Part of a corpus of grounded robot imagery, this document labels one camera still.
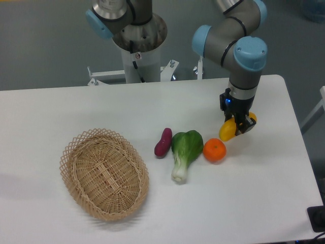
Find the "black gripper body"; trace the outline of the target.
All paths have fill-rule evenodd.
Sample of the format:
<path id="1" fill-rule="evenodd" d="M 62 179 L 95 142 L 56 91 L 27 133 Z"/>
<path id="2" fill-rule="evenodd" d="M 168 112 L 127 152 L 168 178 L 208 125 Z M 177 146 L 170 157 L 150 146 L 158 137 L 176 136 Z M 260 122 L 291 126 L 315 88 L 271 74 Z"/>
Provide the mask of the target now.
<path id="1" fill-rule="evenodd" d="M 226 88 L 225 92 L 220 94 L 219 100 L 220 100 L 220 109 L 223 111 L 229 109 L 233 111 L 234 117 L 237 115 L 245 116 L 249 114 L 249 109 L 252 106 L 254 97 L 249 99 L 237 99 L 233 97 L 231 94 L 231 89 Z"/>

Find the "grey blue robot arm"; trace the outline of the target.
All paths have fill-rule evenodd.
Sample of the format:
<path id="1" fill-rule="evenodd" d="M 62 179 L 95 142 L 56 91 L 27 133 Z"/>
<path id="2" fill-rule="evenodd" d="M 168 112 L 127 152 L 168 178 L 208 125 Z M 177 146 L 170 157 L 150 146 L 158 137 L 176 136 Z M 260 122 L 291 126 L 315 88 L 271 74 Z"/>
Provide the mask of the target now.
<path id="1" fill-rule="evenodd" d="M 251 34 L 267 17 L 262 1 L 217 1 L 224 20 L 216 27 L 200 26 L 192 49 L 230 72 L 220 95 L 225 122 L 233 123 L 230 136 L 250 131 L 257 120 L 250 115 L 257 86 L 266 65 L 267 45 Z M 165 22 L 152 10 L 152 1 L 92 1 L 85 13 L 93 31 L 112 39 L 127 55 L 124 70 L 128 83 L 160 81 L 160 59 L 153 57 L 167 37 Z"/>

